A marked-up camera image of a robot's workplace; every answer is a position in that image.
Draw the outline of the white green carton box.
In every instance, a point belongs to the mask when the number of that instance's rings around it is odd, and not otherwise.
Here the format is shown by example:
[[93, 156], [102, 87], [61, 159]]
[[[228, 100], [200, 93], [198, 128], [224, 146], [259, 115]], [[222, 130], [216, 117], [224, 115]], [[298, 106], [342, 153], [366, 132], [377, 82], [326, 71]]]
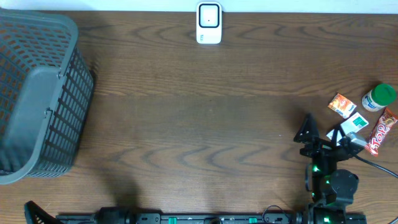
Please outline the white green carton box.
[[359, 112], [356, 112], [344, 122], [337, 124], [336, 127], [341, 128], [345, 134], [348, 134], [351, 132], [357, 133], [368, 124], [369, 122]]

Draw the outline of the green lid jar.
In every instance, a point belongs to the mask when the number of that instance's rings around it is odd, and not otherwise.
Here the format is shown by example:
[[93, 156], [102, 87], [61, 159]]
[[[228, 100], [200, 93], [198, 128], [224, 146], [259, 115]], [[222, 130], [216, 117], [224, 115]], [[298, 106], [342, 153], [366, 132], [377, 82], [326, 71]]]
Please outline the green lid jar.
[[362, 105], [366, 110], [376, 112], [393, 103], [396, 98], [395, 89], [388, 84], [382, 83], [362, 97]]

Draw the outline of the orange snack bar wrapper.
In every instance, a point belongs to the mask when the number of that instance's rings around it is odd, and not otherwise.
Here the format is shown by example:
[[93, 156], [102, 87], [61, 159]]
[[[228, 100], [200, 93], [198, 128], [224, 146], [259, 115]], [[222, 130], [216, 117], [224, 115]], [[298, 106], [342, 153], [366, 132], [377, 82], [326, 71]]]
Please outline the orange snack bar wrapper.
[[397, 115], [395, 115], [389, 108], [385, 108], [383, 114], [378, 119], [369, 140], [365, 145], [365, 150], [367, 150], [371, 155], [377, 157], [379, 155], [379, 148], [384, 142], [387, 134], [392, 129], [393, 125], [397, 122]]

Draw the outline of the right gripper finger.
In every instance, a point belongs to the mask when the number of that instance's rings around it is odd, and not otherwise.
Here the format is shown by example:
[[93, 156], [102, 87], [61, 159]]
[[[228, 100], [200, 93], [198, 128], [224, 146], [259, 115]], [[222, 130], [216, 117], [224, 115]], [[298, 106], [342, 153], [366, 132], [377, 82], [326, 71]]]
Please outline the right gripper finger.
[[304, 117], [304, 121], [294, 137], [294, 142], [315, 142], [319, 138], [317, 123], [311, 113]]
[[333, 134], [331, 138], [332, 146], [339, 146], [340, 141], [345, 137], [345, 132], [340, 124], [337, 124], [333, 128]]

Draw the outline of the orange tissue pack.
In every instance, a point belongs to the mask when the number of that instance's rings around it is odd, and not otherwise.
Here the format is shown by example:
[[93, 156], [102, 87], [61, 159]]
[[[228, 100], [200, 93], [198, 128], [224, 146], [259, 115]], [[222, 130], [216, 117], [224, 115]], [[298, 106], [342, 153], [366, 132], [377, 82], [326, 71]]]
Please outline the orange tissue pack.
[[335, 97], [328, 104], [329, 109], [338, 113], [344, 119], [348, 119], [352, 112], [356, 109], [356, 104], [345, 96], [337, 93]]

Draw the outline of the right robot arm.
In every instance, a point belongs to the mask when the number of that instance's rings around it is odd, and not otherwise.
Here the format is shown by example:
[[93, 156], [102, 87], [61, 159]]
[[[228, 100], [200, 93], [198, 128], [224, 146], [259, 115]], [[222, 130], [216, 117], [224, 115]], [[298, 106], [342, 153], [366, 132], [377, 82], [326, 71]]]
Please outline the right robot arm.
[[354, 132], [345, 133], [337, 125], [333, 128], [330, 141], [322, 139], [316, 121], [309, 113], [294, 142], [304, 144], [300, 154], [312, 160], [305, 170], [305, 187], [312, 193], [313, 202], [304, 211], [297, 212], [290, 222], [366, 224], [365, 215], [346, 213], [346, 207], [353, 204], [359, 177], [346, 169], [337, 168], [337, 163], [353, 158], [364, 149], [364, 138]]

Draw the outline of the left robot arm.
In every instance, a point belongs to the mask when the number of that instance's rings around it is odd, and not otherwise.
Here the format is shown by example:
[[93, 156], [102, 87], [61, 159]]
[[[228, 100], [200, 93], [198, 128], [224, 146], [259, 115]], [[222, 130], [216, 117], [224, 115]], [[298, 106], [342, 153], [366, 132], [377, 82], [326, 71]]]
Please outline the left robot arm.
[[24, 205], [24, 215], [28, 224], [136, 224], [136, 216], [126, 208], [103, 207], [88, 215], [51, 216], [35, 202]]

